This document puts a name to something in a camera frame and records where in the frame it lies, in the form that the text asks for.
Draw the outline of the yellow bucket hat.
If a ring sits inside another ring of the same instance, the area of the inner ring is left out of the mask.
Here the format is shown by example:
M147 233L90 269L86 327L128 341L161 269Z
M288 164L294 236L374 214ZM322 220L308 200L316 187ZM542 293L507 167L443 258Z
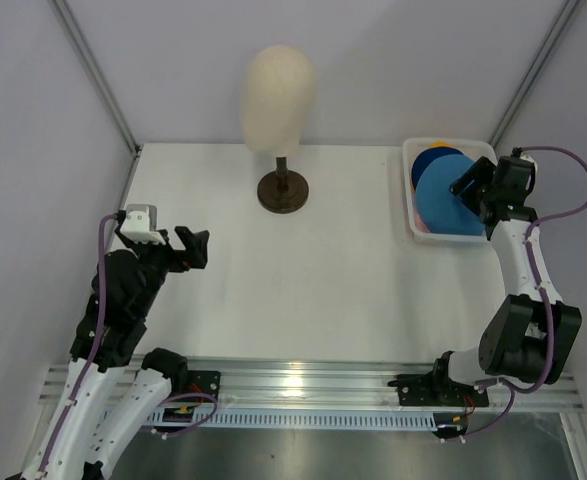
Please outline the yellow bucket hat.
M456 149L454 145L451 145L447 142L434 142L429 146L429 149L438 149L438 148L448 148L448 149Z

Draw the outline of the cream mannequin head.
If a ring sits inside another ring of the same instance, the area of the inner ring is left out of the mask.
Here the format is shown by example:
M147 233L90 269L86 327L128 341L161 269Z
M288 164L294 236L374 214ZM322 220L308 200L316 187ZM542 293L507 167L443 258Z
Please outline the cream mannequin head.
M299 49L275 45L259 52L244 79L240 125L255 153L288 157L300 145L314 104L317 75Z

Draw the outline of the dark blue bucket hat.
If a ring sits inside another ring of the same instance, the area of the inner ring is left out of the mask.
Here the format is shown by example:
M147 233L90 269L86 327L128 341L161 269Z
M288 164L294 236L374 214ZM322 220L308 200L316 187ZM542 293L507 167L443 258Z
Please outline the dark blue bucket hat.
M435 160L448 155L461 154L462 152L460 150L447 145L430 147L421 152L414 160L411 168L411 182L413 188L417 188L423 173Z

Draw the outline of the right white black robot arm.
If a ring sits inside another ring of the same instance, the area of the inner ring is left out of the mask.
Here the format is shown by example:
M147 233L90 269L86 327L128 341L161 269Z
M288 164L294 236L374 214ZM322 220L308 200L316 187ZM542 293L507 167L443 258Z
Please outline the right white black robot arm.
M476 349L436 360L428 388L438 405L459 407L466 397L487 405L484 391L496 385L530 394L562 373L582 316L564 302L545 266L541 220L525 204L534 184L532 162L482 157L450 186L484 226L506 296Z

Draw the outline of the light blue bucket hat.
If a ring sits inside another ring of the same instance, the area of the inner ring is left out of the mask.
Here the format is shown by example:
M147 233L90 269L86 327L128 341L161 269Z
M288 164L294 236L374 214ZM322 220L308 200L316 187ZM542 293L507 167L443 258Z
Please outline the light blue bucket hat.
M474 161L464 154L435 160L423 173L414 201L423 222L433 234L481 237L484 229L449 186L466 172Z

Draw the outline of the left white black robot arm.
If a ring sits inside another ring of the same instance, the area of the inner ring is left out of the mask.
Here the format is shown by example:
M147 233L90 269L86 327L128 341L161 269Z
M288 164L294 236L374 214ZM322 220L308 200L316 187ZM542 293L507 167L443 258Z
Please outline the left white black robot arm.
M122 453L161 405L183 400L218 404L197 386L186 357L163 348L148 353L112 409L108 399L146 332L146 318L171 273L203 269L208 231L178 226L175 249L165 230L135 239L118 231L123 248L101 251L85 315L72 344L63 392L40 446L20 479L108 479Z

